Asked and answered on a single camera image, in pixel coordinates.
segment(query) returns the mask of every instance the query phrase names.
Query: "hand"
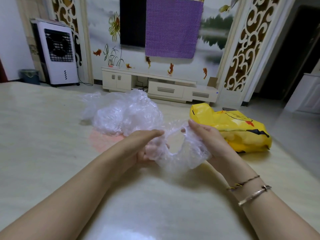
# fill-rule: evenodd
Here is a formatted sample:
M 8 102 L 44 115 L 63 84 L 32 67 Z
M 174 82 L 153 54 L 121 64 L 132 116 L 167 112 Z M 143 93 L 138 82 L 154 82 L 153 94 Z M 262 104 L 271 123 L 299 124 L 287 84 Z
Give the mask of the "hand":
M 103 154 L 114 160 L 116 168 L 119 169 L 117 172 L 119 177 L 137 162 L 150 161 L 145 154 L 146 146 L 152 139 L 162 136 L 164 133 L 164 131 L 157 129 L 137 130 L 110 147 Z
M 193 120 L 189 120 L 188 123 L 190 128 L 203 140 L 203 143 L 215 158 L 224 158 L 235 153 L 216 128 L 198 124 Z

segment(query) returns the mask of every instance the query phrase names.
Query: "gold bangle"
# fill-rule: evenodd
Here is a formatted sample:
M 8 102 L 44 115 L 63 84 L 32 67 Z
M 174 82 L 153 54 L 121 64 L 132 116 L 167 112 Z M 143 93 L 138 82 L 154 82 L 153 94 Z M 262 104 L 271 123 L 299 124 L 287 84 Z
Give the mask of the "gold bangle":
M 252 195 L 246 197 L 244 200 L 240 201 L 240 202 L 238 203 L 238 205 L 239 205 L 240 207 L 243 206 L 243 205 L 244 205 L 245 203 L 247 203 L 248 201 L 252 201 L 252 200 L 254 200 L 255 198 L 257 198 L 259 195 L 261 195 L 262 193 L 267 192 L 267 191 L 268 191 L 269 189 L 271 189 L 272 187 L 269 186 L 269 185 L 263 185 L 261 188 L 262 188 L 261 190 L 253 193 Z

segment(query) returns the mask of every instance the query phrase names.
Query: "purple cloth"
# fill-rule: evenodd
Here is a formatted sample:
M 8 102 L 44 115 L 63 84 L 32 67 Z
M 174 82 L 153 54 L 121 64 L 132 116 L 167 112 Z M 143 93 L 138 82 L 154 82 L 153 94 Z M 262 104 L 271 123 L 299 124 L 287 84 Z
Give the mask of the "purple cloth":
M 193 58 L 202 10 L 201 1 L 146 0 L 146 56 Z

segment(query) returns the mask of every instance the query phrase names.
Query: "decorative carved panel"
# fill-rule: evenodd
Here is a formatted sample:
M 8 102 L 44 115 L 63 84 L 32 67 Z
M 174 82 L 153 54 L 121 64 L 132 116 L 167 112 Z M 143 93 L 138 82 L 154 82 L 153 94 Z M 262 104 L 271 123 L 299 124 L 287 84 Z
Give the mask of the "decorative carved panel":
M 80 67 L 82 66 L 82 57 L 74 0 L 52 0 L 52 5 L 56 21 L 64 22 L 72 30 L 75 46 L 75 60 Z
M 242 92 L 279 0 L 252 0 L 224 87 Z

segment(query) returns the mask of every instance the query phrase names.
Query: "air cooler grille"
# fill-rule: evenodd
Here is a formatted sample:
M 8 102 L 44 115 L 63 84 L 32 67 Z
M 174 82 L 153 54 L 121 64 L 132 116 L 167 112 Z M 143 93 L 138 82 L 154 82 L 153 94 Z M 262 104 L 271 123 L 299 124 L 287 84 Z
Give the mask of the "air cooler grille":
M 73 62 L 70 34 L 44 29 L 51 61 Z

